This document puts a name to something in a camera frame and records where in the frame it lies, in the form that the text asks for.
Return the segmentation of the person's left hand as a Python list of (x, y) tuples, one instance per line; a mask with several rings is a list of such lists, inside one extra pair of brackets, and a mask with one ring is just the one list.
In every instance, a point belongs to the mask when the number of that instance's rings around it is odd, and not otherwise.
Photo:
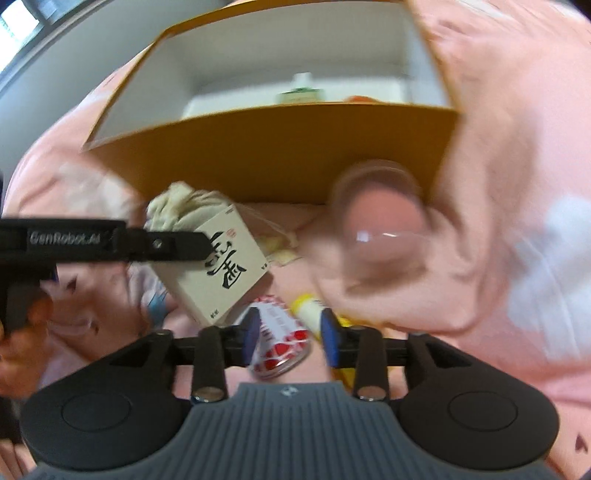
[[(35, 392), (49, 357), (47, 322), (53, 301), (46, 295), (29, 307), (27, 325), (1, 337), (1, 396), (24, 400)], [(1, 441), (1, 478), (18, 479), (32, 465), (23, 446)]]

